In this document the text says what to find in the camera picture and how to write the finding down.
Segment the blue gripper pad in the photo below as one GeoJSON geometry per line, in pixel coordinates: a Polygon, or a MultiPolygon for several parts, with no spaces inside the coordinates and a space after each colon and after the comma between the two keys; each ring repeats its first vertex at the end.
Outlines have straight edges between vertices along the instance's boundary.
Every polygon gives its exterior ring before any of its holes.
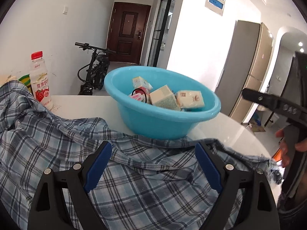
{"type": "Polygon", "coordinates": [[[97,186],[106,166],[108,165],[111,155],[112,145],[107,143],[87,172],[86,183],[83,186],[86,193],[89,193],[90,190],[97,186]]]}
{"type": "Polygon", "coordinates": [[[223,190],[223,186],[221,183],[221,175],[200,144],[196,144],[195,146],[195,156],[210,186],[218,193],[221,193],[223,190]]]}

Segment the tiled floor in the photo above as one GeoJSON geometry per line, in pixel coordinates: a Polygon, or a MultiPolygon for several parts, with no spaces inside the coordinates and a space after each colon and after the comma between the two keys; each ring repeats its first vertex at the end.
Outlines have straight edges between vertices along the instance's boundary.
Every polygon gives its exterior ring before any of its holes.
{"type": "MultiPolygon", "coordinates": [[[[133,64],[128,64],[124,62],[111,62],[110,66],[108,68],[108,73],[114,69],[120,68],[120,67],[129,67],[129,66],[134,66],[133,64]]],[[[109,96],[109,94],[106,92],[104,88],[102,88],[101,91],[99,90],[94,90],[93,91],[94,96],[109,96]]]]}

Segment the bicycle handlebar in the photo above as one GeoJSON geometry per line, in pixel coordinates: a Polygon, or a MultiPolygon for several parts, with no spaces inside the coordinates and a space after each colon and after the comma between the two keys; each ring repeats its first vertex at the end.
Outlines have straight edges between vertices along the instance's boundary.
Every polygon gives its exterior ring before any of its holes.
{"type": "Polygon", "coordinates": [[[75,43],[75,46],[82,47],[83,50],[86,50],[86,49],[95,49],[95,50],[101,50],[102,52],[105,52],[105,53],[116,54],[115,51],[112,51],[112,50],[110,50],[110,49],[104,49],[104,48],[100,48],[100,47],[90,46],[90,44],[88,44],[88,43],[79,43],[79,42],[76,42],[76,43],[75,43]]]}

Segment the bottle label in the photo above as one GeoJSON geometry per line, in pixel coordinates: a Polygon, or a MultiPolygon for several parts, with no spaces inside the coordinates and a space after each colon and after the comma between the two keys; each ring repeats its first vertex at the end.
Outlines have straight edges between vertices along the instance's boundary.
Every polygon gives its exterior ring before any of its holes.
{"type": "Polygon", "coordinates": [[[51,102],[49,93],[48,76],[43,73],[39,76],[39,79],[32,83],[33,95],[43,106],[47,106],[51,102]]]}

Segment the cardboard box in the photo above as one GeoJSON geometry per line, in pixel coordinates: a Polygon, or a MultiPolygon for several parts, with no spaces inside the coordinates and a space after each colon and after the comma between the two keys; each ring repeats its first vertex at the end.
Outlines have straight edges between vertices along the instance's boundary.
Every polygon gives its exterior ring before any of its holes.
{"type": "Polygon", "coordinates": [[[155,90],[149,97],[152,105],[176,111],[181,110],[177,104],[175,95],[167,85],[155,90]]]}
{"type": "Polygon", "coordinates": [[[139,88],[142,89],[147,95],[149,95],[150,90],[152,90],[152,86],[148,83],[147,80],[143,79],[142,77],[135,77],[132,79],[134,89],[139,88]]]}
{"type": "Polygon", "coordinates": [[[176,99],[180,108],[184,109],[202,108],[205,106],[200,91],[178,91],[176,99]]]}

